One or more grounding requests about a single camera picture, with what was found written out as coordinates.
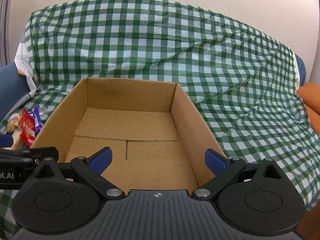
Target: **brown wooden floor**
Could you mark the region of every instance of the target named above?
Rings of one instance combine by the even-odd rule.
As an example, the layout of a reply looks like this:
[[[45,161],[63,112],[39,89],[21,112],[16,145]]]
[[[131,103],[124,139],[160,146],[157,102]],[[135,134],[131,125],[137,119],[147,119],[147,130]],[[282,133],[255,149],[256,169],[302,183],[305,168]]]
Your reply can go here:
[[[305,240],[320,240],[320,203],[306,211],[297,232]]]

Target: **blue gripper pad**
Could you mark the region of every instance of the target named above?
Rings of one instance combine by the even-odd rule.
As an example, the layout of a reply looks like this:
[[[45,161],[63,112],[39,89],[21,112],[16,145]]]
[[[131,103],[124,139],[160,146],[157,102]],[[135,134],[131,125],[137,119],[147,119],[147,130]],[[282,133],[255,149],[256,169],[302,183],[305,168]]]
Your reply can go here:
[[[204,163],[208,169],[217,176],[220,172],[228,168],[230,160],[212,149],[207,149],[204,154]]]
[[[104,147],[86,160],[86,164],[96,173],[102,174],[112,162],[112,151],[109,147]]]
[[[13,145],[13,137],[10,134],[0,134],[0,147],[11,147]]]

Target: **red snack bag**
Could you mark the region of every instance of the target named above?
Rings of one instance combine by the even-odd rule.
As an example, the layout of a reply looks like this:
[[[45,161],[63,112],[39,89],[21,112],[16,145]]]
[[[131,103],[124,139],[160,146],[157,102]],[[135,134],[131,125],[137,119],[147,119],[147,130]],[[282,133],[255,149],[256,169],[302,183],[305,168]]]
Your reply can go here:
[[[22,111],[20,125],[21,125],[20,137],[25,142],[25,144],[30,147],[36,138],[35,121],[25,109],[23,109]]]

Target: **purple snack wrapper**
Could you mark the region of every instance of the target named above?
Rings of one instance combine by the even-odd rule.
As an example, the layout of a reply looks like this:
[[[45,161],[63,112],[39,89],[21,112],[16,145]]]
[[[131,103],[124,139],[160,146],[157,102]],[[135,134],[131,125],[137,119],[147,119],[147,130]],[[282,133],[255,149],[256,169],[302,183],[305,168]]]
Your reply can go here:
[[[43,123],[41,121],[40,114],[39,114],[39,108],[40,108],[40,106],[38,105],[32,109],[32,112],[33,112],[33,115],[35,118],[35,132],[36,133],[40,132],[40,130],[43,127]]]

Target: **gray ribbed plate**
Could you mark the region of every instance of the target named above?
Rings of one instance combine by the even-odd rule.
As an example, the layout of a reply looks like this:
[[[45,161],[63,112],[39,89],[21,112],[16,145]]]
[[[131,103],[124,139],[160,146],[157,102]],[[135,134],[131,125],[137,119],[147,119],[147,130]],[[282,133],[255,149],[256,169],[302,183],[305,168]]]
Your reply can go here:
[[[253,236],[224,222],[212,204],[190,198],[185,190],[132,190],[121,200],[108,201],[90,223],[72,232],[44,236],[20,230],[13,240],[301,240],[296,233]]]

